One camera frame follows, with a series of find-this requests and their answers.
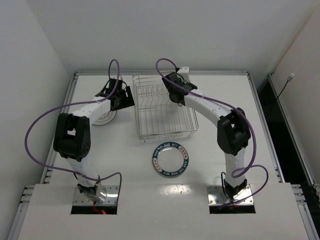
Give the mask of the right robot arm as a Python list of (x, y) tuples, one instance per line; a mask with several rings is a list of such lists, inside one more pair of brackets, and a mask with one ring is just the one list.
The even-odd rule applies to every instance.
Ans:
[(217, 144), (225, 155), (224, 193), (233, 199), (247, 186), (245, 175), (236, 177), (244, 169), (244, 156), (251, 133), (246, 121), (239, 115), (244, 111), (222, 106), (208, 100), (198, 87), (183, 82), (178, 74), (171, 72), (161, 78), (172, 102), (191, 108), (214, 124), (217, 128)]

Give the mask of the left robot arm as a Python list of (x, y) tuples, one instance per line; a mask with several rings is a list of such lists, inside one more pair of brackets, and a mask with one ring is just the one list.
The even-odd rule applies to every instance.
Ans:
[(111, 78), (92, 103), (58, 116), (53, 149), (75, 172), (79, 192), (94, 203), (103, 203), (107, 199), (107, 190), (87, 157), (91, 148), (91, 126), (111, 122), (118, 110), (134, 104), (131, 89), (123, 79)]

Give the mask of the dark teal rimmed plate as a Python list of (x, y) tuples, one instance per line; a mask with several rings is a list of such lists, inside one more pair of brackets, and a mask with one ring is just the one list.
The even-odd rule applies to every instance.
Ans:
[(181, 144), (168, 141), (155, 148), (151, 160), (153, 168), (160, 176), (177, 178), (186, 171), (190, 157)]

